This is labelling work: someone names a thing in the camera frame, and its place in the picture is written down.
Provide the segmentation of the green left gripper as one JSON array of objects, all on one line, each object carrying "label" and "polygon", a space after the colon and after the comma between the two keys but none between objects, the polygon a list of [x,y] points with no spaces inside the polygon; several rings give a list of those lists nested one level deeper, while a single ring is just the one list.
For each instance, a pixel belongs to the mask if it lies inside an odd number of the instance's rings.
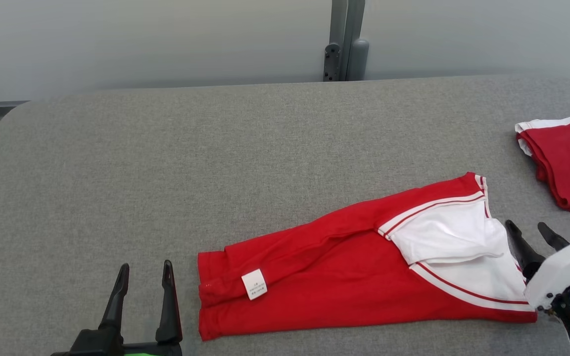
[{"label": "green left gripper", "polygon": [[181,356],[183,354],[181,345],[179,345],[183,340],[183,329],[177,300],[176,280],[172,262],[169,260],[164,261],[161,279],[164,295],[160,324],[155,333],[157,343],[124,344],[122,337],[118,336],[122,327],[124,298],[129,288],[129,275],[129,264],[122,264],[109,295],[99,330],[80,331],[68,351],[54,352],[53,356]]}]

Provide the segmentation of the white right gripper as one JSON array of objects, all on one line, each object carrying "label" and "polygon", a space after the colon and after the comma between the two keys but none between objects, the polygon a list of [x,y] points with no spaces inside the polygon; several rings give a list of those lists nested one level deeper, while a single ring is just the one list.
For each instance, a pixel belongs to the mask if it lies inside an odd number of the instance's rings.
[{"label": "white right gripper", "polygon": [[513,221],[505,221],[510,249],[522,275],[529,281],[524,290],[525,299],[533,308],[549,309],[553,298],[548,294],[555,297],[570,287],[570,242],[544,222],[539,222],[537,228],[547,245],[556,251],[547,258],[525,241]]}]

